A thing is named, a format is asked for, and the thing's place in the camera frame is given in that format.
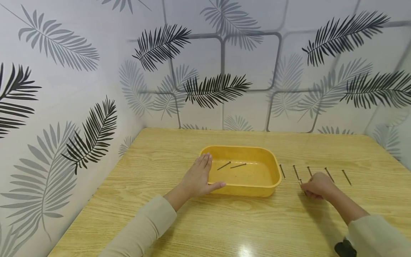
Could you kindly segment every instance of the gray palm leaf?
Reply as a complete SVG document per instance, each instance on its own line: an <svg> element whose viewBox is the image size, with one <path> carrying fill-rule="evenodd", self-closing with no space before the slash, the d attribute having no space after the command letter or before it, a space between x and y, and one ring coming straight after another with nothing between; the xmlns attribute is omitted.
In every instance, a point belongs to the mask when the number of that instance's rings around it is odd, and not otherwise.
<svg viewBox="0 0 411 257"><path fill-rule="evenodd" d="M304 111L300 121L306 113L310 117L314 114L322 114L327 108L337 105L341 98L344 97L347 83L353 80L357 75L367 74L372 70L372 63L366 63L367 60L355 59L346 66L343 64L338 74L333 70L324 76L319 84L314 83L312 89L303 97L297 106L298 111Z"/></svg>
<svg viewBox="0 0 411 257"><path fill-rule="evenodd" d="M70 160L61 154L67 151L66 144L74 136L76 126L67 122L64 131L50 125L49 131L43 130L43 136L37 136L38 146L28 145L35 159L20 159L21 164L14 167L20 171L13 174L10 183L16 185L15 189L1 195L13 199L16 203L0 206L16 210L7 218L14 221L10 225L17 226L12 235L29 239L39 228L42 222L46 231L44 217L61 218L57 213L67 205L71 190L76 186L77 178L74 176L74 166Z"/></svg>
<svg viewBox="0 0 411 257"><path fill-rule="evenodd" d="M9 229L9 232L7 232L7 235L4 239L4 243L2 243L3 232L2 232L2 226L0 224L0 256L1 257L13 257L21 247L21 246L19 247L14 246L17 241L18 233L15 233L13 235L12 232L13 232L13 226Z"/></svg>
<svg viewBox="0 0 411 257"><path fill-rule="evenodd" d="M279 60L274 87L267 93L269 102L272 98L271 114L273 118L278 117L283 113L285 113L288 118L287 111L296 110L298 102L300 101L300 93L275 92L297 90L301 84L303 71L302 55L293 53L288 60L285 57Z"/></svg>
<svg viewBox="0 0 411 257"><path fill-rule="evenodd" d="M248 125L248 121L246 121L241 116L227 116L224 120L224 129L225 130L237 130L237 131L253 131L253 127Z"/></svg>
<svg viewBox="0 0 411 257"><path fill-rule="evenodd" d="M241 49L249 51L256 48L256 44L261 44L263 36L258 35L260 26L257 20L249 17L248 13L241 10L241 5L232 0L215 0L213 3L208 0L212 7L204 8L200 14L204 13L206 21L216 29L216 32L227 37L231 45L237 44Z"/></svg>
<svg viewBox="0 0 411 257"><path fill-rule="evenodd" d="M127 100L127 104L140 118L152 109L151 95L147 92L147 84L144 81L143 73L137 68L137 63L127 60L121 65L119 70L120 83L123 85L122 92Z"/></svg>
<svg viewBox="0 0 411 257"><path fill-rule="evenodd" d="M350 135L354 135L353 131L350 131L350 130L340 131L338 127L336 129L334 129L333 127L325 126L325 127L322 127L320 130L319 129L317 129L317 130L321 134L350 134Z"/></svg>
<svg viewBox="0 0 411 257"><path fill-rule="evenodd" d="M118 149L118 154L122 157L130 147L130 145L136 140L136 137L126 137L124 139L124 143L120 145L120 149Z"/></svg>
<svg viewBox="0 0 411 257"><path fill-rule="evenodd" d="M56 20L44 20L44 13L37 16L37 10L30 17L24 6L21 7L29 27L19 30L20 40L24 34L25 41L31 41L31 48L38 45L40 53L44 50L47 57L50 55L56 64L58 61L63 67L68 65L77 70L96 70L96 61L100 56L96 48L87 44L86 38L75 35L73 31L61 29L61 23L56 23Z"/></svg>
<svg viewBox="0 0 411 257"><path fill-rule="evenodd" d="M396 127L387 127L385 124L378 124L372 133L372 138L395 159L398 161L401 160L401 150L398 148L399 136Z"/></svg>
<svg viewBox="0 0 411 257"><path fill-rule="evenodd" d="M112 2L112 1L113 0L103 0L102 5ZM142 1L140 0L137 0L137 1L139 1L142 5L144 5L147 9L151 11L151 9L148 8L148 6L145 5ZM124 7L126 7L126 3L127 3L128 8L130 9L130 12L133 13L132 0L114 0L113 10L117 8L118 6L120 6L120 12L121 12L124 9Z"/></svg>
<svg viewBox="0 0 411 257"><path fill-rule="evenodd" d="M175 81L177 83L177 89L174 86L173 78L167 75L161 82L161 86L157 87L157 94L152 109L155 111L162 111L161 119L163 119L164 113L172 117L172 114L177 114L177 111L185 105L185 91L184 83L188 79L198 78L198 71L196 69L189 69L189 66L180 65L175 69Z"/></svg>
<svg viewBox="0 0 411 257"><path fill-rule="evenodd" d="M186 129L186 130L206 130L207 129L207 127L201 127L200 128L199 126L197 126L197 124L195 124L195 125L183 124L181 128Z"/></svg>

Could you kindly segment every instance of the wood grain surface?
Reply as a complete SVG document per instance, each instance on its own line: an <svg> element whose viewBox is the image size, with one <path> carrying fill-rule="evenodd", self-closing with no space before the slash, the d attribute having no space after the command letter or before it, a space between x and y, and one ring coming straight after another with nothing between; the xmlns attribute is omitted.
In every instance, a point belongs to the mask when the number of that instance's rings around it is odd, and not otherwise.
<svg viewBox="0 0 411 257"><path fill-rule="evenodd" d="M314 172L411 239L411 174L364 135L146 128L53 249L50 257L97 256L151 198L175 186L206 146L272 151L285 179L268 198L208 195L190 200L146 256L337 256L347 228L324 201L299 187ZM352 186L348 183L345 170Z"/></svg>

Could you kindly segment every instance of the wrist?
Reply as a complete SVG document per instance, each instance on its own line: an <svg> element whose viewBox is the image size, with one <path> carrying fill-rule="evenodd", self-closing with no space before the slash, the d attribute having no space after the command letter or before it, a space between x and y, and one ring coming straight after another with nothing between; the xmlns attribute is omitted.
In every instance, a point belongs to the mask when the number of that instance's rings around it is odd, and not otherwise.
<svg viewBox="0 0 411 257"><path fill-rule="evenodd" d="M324 199L330 204L334 205L334 203L338 201L338 199L341 198L342 195L344 195L344 193L338 187L334 187L324 195Z"/></svg>
<svg viewBox="0 0 411 257"><path fill-rule="evenodd" d="M186 186L184 186L182 183L179 183L178 185L176 185L173 190L176 191L176 194L178 195L179 198L188 201L191 198L194 197L193 193L191 192L191 190L189 188L187 188Z"/></svg>

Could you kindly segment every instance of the right hand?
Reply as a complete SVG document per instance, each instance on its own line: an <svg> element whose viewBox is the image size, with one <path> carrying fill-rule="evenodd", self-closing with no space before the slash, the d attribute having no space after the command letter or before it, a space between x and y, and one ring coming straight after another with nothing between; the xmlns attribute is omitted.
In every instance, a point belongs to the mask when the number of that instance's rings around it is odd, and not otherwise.
<svg viewBox="0 0 411 257"><path fill-rule="evenodd" d="M307 183L301 184L301 189L310 198L327 201L339 190L331 178L322 172L315 173Z"/></svg>

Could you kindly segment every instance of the wallpaper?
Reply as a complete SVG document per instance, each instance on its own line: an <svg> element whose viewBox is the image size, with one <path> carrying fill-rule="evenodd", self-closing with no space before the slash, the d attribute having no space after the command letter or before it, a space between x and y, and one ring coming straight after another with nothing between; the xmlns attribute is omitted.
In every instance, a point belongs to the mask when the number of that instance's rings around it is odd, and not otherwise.
<svg viewBox="0 0 411 257"><path fill-rule="evenodd" d="M0 256L47 256L143 127L366 134L411 168L411 2L0 0Z"/></svg>

